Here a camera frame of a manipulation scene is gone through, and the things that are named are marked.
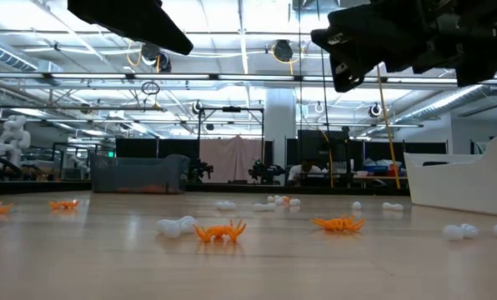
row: gray bin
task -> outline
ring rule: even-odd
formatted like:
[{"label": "gray bin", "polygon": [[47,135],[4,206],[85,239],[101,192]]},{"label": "gray bin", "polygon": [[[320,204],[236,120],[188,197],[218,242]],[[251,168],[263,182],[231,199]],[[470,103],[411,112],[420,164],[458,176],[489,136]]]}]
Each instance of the gray bin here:
[{"label": "gray bin", "polygon": [[91,155],[95,193],[183,193],[188,182],[189,158],[116,158]]}]

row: person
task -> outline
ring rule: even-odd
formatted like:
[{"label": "person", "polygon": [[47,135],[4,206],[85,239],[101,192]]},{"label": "person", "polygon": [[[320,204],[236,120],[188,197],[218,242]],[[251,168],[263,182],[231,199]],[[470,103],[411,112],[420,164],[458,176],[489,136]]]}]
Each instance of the person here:
[{"label": "person", "polygon": [[289,177],[287,181],[287,185],[294,186],[297,185],[300,181],[301,173],[321,173],[321,169],[314,165],[315,161],[312,159],[307,159],[302,162],[302,164],[292,166],[289,169]]}]

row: beige curtain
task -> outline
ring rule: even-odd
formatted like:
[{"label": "beige curtain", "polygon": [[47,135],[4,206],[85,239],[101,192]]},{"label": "beige curtain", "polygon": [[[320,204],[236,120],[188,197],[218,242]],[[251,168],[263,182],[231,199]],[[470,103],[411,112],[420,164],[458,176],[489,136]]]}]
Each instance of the beige curtain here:
[{"label": "beige curtain", "polygon": [[261,158],[261,140],[230,139],[200,140],[200,160],[213,166],[211,179],[204,174],[204,183],[227,183],[229,180],[254,180],[249,169]]}]

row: pillar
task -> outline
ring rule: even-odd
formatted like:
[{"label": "pillar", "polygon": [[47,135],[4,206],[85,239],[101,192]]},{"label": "pillar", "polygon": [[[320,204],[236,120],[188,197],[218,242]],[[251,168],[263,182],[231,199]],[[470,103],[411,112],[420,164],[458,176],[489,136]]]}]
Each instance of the pillar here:
[{"label": "pillar", "polygon": [[[271,88],[265,100],[265,141],[274,142],[274,164],[286,167],[286,138],[295,138],[296,98],[293,89]],[[276,177],[284,183],[284,176]]]}]

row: wooden floor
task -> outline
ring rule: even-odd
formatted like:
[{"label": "wooden floor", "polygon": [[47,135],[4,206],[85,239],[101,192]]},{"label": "wooden floor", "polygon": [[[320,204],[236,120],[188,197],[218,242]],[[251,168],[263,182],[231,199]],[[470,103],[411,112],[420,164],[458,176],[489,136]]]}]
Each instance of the wooden floor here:
[{"label": "wooden floor", "polygon": [[[298,211],[252,212],[264,195],[39,193],[0,216],[0,299],[495,299],[497,217],[412,207],[406,197],[301,196]],[[76,213],[48,201],[79,199]],[[237,212],[218,212],[229,200]],[[318,231],[310,218],[364,205],[359,235]],[[404,204],[404,213],[382,203]],[[238,244],[201,245],[193,234],[156,235],[160,218],[204,225],[242,218]],[[473,241],[444,242],[447,224],[471,223]]]}]

